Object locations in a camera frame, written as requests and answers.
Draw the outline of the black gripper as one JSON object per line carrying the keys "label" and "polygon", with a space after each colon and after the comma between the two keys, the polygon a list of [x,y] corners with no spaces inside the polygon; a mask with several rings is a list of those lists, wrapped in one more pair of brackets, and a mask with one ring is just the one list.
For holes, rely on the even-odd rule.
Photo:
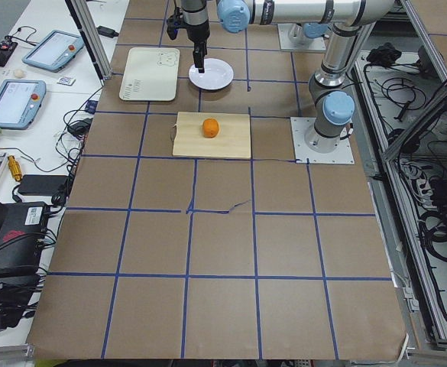
{"label": "black gripper", "polygon": [[198,73],[205,73],[205,56],[207,55],[207,40],[210,37],[209,22],[202,24],[186,26],[187,36],[194,44],[193,62]]}

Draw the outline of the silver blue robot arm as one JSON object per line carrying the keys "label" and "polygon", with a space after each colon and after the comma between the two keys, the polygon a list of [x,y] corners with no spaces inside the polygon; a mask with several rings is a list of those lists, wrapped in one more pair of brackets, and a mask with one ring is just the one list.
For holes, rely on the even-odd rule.
{"label": "silver blue robot arm", "polygon": [[[309,91],[338,89],[345,74],[355,62],[368,36],[368,27],[392,8],[392,1],[217,1],[221,26],[230,33],[247,29],[250,24],[330,24],[332,32],[321,66],[313,74]],[[199,73],[205,73],[204,58],[210,36],[206,1],[175,1],[174,12],[167,19],[167,34],[177,38],[186,30],[193,43],[193,62]]]}

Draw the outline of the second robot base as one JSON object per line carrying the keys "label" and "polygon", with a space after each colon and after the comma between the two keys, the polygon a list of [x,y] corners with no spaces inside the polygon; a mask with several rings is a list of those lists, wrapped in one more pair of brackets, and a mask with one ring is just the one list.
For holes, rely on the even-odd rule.
{"label": "second robot base", "polygon": [[319,23],[279,24],[280,49],[289,52],[324,54],[324,35],[329,26]]}

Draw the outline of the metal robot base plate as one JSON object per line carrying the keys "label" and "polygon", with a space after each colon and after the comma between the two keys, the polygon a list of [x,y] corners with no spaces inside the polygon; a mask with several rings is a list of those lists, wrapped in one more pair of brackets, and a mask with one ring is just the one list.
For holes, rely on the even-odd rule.
{"label": "metal robot base plate", "polygon": [[340,136],[324,138],[315,130],[315,118],[291,117],[295,162],[299,164],[354,164],[351,143],[343,128]]}

